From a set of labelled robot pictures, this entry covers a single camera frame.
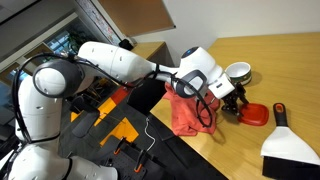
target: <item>red towel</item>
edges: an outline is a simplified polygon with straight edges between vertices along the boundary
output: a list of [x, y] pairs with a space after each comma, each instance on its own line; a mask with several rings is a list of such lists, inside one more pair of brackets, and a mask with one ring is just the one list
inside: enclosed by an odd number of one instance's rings
[[[214, 95], [211, 91], [207, 92], [204, 100], [209, 104], [209, 109], [212, 114], [212, 126], [209, 128], [203, 127], [197, 118], [196, 100], [192, 98], [180, 97], [171, 87], [169, 83], [165, 84], [167, 93], [163, 96], [164, 99], [169, 99], [172, 109], [172, 131], [176, 136], [195, 136], [198, 132], [205, 132], [213, 134], [216, 128], [216, 113], [215, 110], [219, 108], [219, 100], [215, 99], [211, 104]], [[207, 110], [204, 109], [202, 103], [199, 103], [199, 114], [205, 124], [209, 124], [210, 117]]]

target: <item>wooden countertop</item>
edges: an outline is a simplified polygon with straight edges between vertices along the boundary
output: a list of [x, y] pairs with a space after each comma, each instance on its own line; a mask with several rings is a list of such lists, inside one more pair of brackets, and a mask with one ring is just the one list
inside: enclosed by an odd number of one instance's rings
[[[266, 179], [260, 151], [275, 129], [272, 106], [282, 102], [289, 127], [320, 155], [320, 33], [220, 38], [208, 52], [222, 68], [237, 61], [251, 65], [246, 97], [268, 107], [269, 121], [250, 126], [218, 110], [215, 133], [181, 137], [187, 144], [229, 179]], [[171, 127], [168, 100], [151, 112]]]
[[145, 59], [149, 59], [164, 45], [165, 42], [163, 41], [137, 43], [134, 45], [134, 48], [131, 50], [131, 52], [136, 53]]

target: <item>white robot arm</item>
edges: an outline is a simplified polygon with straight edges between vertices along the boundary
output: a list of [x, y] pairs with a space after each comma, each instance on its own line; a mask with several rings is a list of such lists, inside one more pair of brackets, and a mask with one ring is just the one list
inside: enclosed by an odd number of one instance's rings
[[27, 145], [15, 158], [10, 179], [117, 178], [113, 168], [97, 166], [80, 157], [61, 158], [57, 153], [62, 99], [88, 88], [95, 76], [107, 75], [129, 87], [139, 79], [152, 77], [172, 84], [177, 94], [185, 98], [202, 99], [208, 89], [218, 99], [227, 98], [225, 102], [234, 101], [237, 96], [237, 87], [201, 47], [186, 51], [178, 68], [158, 65], [130, 51], [98, 42], [85, 43], [77, 56], [68, 59], [39, 66], [33, 77], [21, 83], [16, 135]]

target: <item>cable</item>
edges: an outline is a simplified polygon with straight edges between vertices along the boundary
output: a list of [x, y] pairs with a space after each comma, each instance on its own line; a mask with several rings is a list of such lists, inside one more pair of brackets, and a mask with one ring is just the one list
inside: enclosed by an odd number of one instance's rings
[[53, 53], [42, 53], [42, 54], [38, 54], [38, 55], [35, 55], [35, 56], [27, 59], [19, 68], [16, 69], [17, 72], [14, 76], [14, 79], [12, 82], [12, 87], [11, 87], [11, 96], [12, 96], [14, 114], [15, 114], [17, 123], [19, 124], [21, 134], [24, 137], [24, 139], [27, 141], [27, 143], [33, 143], [33, 141], [31, 139], [29, 132], [28, 132], [26, 124], [24, 123], [23, 116], [22, 116], [21, 109], [20, 109], [19, 97], [18, 97], [19, 86], [20, 86], [19, 79], [20, 79], [20, 75], [21, 75], [23, 69], [31, 61], [33, 61], [34, 59], [39, 58], [39, 57], [54, 57], [54, 58], [60, 58], [60, 59], [64, 59], [64, 60], [68, 59], [67, 57], [53, 54]]
[[[203, 99], [203, 97], [201, 96], [200, 92], [198, 90], [196, 90], [189, 82], [183, 80], [183, 79], [180, 79], [180, 78], [176, 78], [175, 77], [175, 74], [172, 74], [172, 73], [169, 73], [169, 72], [164, 72], [164, 71], [159, 71], [158, 73], [160, 74], [166, 74], [166, 75], [170, 75], [171, 76], [171, 86], [173, 87], [173, 82], [177, 82], [177, 83], [183, 83], [185, 86], [187, 86], [198, 98], [197, 100], [197, 103], [196, 103], [196, 112], [197, 112], [197, 118], [199, 119], [200, 123], [202, 124], [203, 127], [207, 127], [207, 128], [210, 128], [212, 126], [212, 122], [213, 122], [213, 119], [212, 119], [212, 113], [209, 109], [209, 106], [208, 104], [206, 103], [206, 101]], [[201, 118], [200, 116], [200, 113], [199, 113], [199, 102], [202, 103], [204, 109], [207, 110], [208, 114], [209, 114], [209, 117], [210, 117], [210, 122], [209, 124], [205, 124], [203, 122], [203, 119]]]
[[146, 118], [146, 123], [147, 123], [147, 125], [146, 125], [146, 127], [144, 128], [144, 132], [145, 132], [145, 134], [150, 138], [150, 139], [152, 139], [153, 140], [153, 142], [152, 142], [152, 144], [149, 146], [149, 148], [147, 149], [147, 152], [153, 147], [153, 145], [154, 145], [154, 143], [156, 142], [156, 139], [154, 138], [154, 137], [152, 137], [150, 134], [148, 134], [148, 132], [147, 132], [147, 128], [148, 128], [148, 126], [149, 126], [149, 118]]
[[136, 88], [138, 86], [140, 86], [143, 81], [150, 77], [151, 75], [156, 74], [155, 71], [151, 71], [149, 72], [144, 78], [140, 79], [140, 81], [138, 81], [137, 83], [135, 83], [135, 85], [129, 85], [129, 84], [125, 84], [122, 81], [119, 81], [118, 79], [112, 77], [111, 75], [109, 75], [108, 73], [106, 73], [104, 70], [100, 69], [98, 66], [94, 65], [92, 62], [86, 60], [86, 59], [80, 59], [78, 61], [76, 61], [76, 64], [81, 64], [81, 65], [85, 65], [85, 66], [89, 66], [97, 71], [99, 71], [100, 73], [102, 73], [103, 75], [105, 75], [106, 77], [108, 77], [109, 79], [113, 80], [114, 82], [120, 84], [121, 86], [124, 86], [126, 88]]

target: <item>black cable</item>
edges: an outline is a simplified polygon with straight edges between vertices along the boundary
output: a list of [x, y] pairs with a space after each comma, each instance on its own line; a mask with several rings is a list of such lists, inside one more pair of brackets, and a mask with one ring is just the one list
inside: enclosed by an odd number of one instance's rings
[[[196, 90], [189, 82], [183, 80], [183, 79], [180, 79], [180, 78], [176, 78], [175, 77], [175, 74], [172, 74], [172, 73], [169, 73], [169, 72], [164, 72], [164, 71], [159, 71], [158, 72], [159, 74], [166, 74], [166, 75], [169, 75], [171, 77], [171, 86], [173, 87], [173, 82], [181, 82], [183, 83], [185, 86], [187, 86], [194, 94], [196, 94], [198, 100], [197, 100], [197, 104], [196, 104], [196, 112], [197, 112], [197, 118], [199, 119], [200, 123], [202, 124], [203, 127], [211, 127], [212, 126], [212, 122], [213, 122], [213, 119], [212, 119], [212, 113], [209, 109], [209, 106], [207, 105], [207, 103], [205, 102], [205, 100], [203, 99], [203, 97], [201, 96], [200, 92], [198, 90]], [[203, 104], [204, 108], [207, 110], [208, 114], [209, 114], [209, 117], [210, 117], [210, 123], [209, 124], [205, 124], [203, 122], [203, 119], [201, 118], [200, 116], [200, 113], [199, 113], [199, 101]]]
[[106, 73], [104, 70], [100, 69], [98, 66], [94, 65], [92, 62], [82, 59], [81, 61], [76, 61], [76, 64], [81, 64], [81, 65], [85, 65], [85, 66], [89, 66], [97, 71], [99, 71], [100, 73], [102, 73], [103, 75], [105, 75], [106, 77], [108, 77], [109, 79], [111, 79], [112, 81], [116, 82], [117, 84], [124, 86], [126, 88], [136, 88], [138, 86], [140, 86], [143, 81], [150, 77], [151, 75], [156, 74], [155, 71], [151, 71], [149, 72], [145, 77], [141, 78], [140, 81], [138, 81], [137, 83], [135, 83], [134, 85], [129, 85], [129, 84], [125, 84], [122, 81], [119, 81], [118, 79], [112, 77], [111, 75], [109, 75], [108, 73]]
[[11, 172], [11, 169], [12, 169], [12, 166], [13, 166], [13, 162], [14, 160], [17, 158], [18, 154], [20, 154], [21, 150], [24, 149], [24, 147], [26, 146], [25, 143], [21, 143], [21, 146], [16, 146], [14, 149], [13, 149], [13, 152], [12, 154], [10, 155], [10, 157], [8, 158], [7, 162], [6, 162], [6, 172], [7, 172], [7, 175], [9, 172]]
[[16, 69], [16, 73], [12, 82], [12, 87], [11, 87], [11, 96], [12, 96], [12, 101], [13, 101], [13, 109], [14, 109], [14, 115], [16, 117], [17, 123], [19, 124], [19, 128], [21, 131], [22, 136], [25, 138], [27, 143], [32, 143], [32, 139], [30, 137], [30, 134], [28, 132], [28, 129], [26, 127], [26, 124], [24, 123], [23, 116], [21, 113], [20, 109], [20, 104], [19, 104], [19, 86], [20, 86], [20, 75], [23, 71], [23, 69], [34, 59], [39, 58], [39, 57], [54, 57], [54, 58], [60, 58], [60, 59], [68, 59], [64, 56], [53, 54], [53, 53], [42, 53], [35, 55], [29, 59], [27, 59], [19, 68]]

